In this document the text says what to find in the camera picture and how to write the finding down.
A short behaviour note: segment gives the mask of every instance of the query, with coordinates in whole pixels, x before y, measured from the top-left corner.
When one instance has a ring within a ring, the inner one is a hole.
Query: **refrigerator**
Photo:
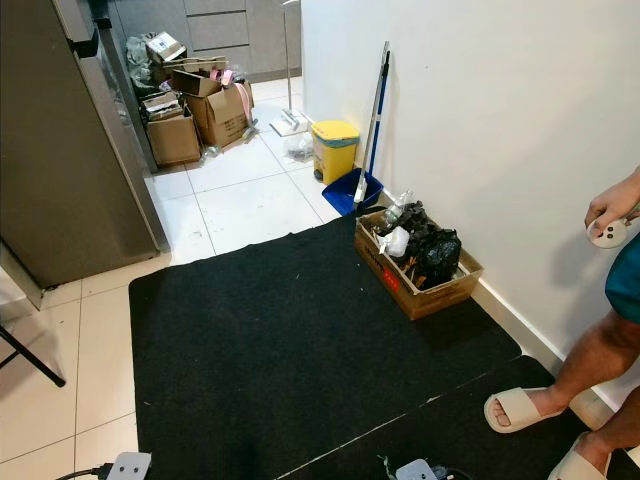
[[[39,288],[167,251],[108,2],[0,8],[3,246]]]

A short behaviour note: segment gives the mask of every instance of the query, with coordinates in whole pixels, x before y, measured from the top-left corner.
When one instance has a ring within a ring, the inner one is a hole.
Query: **man's foot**
[[[583,435],[575,447],[575,452],[602,474],[606,475],[607,460],[611,449],[598,438],[595,432]]]
[[[542,417],[551,415],[556,412],[561,412],[568,406],[568,404],[558,401],[558,399],[555,398],[550,390],[550,388],[547,388],[545,390],[525,390],[525,393],[536,406],[538,413]],[[496,420],[501,426],[508,427],[511,425],[509,417],[507,417],[507,415],[505,414],[502,405],[500,405],[500,402],[498,400],[493,401],[493,405],[491,406],[491,408],[493,415],[496,417]]]

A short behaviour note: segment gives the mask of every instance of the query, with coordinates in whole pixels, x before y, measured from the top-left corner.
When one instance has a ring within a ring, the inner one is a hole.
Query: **black carpet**
[[[131,283],[150,480],[278,477],[520,354],[473,301],[407,320],[354,223]]]
[[[501,435],[489,428],[483,405],[492,393],[521,385],[548,385],[552,377],[530,357],[520,357],[451,393],[301,468],[285,480],[387,480],[377,455],[394,469],[418,458],[431,466],[457,467],[477,480],[545,480],[587,427],[571,412]],[[640,478],[640,470],[616,452],[609,480]]]

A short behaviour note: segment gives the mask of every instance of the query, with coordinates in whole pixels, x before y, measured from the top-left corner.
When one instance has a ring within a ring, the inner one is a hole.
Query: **man's leg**
[[[580,392],[622,375],[639,354],[640,324],[630,322],[612,310],[580,338],[556,382],[528,395],[540,415],[564,410]],[[497,400],[493,412],[500,425],[511,424]]]
[[[585,435],[576,452],[605,473],[607,457],[616,448],[640,445],[640,387],[636,387],[620,410],[599,430]]]

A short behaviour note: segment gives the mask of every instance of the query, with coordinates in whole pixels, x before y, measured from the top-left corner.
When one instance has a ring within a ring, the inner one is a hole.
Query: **teal shorts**
[[[618,315],[640,325],[640,234],[618,254],[604,291]]]

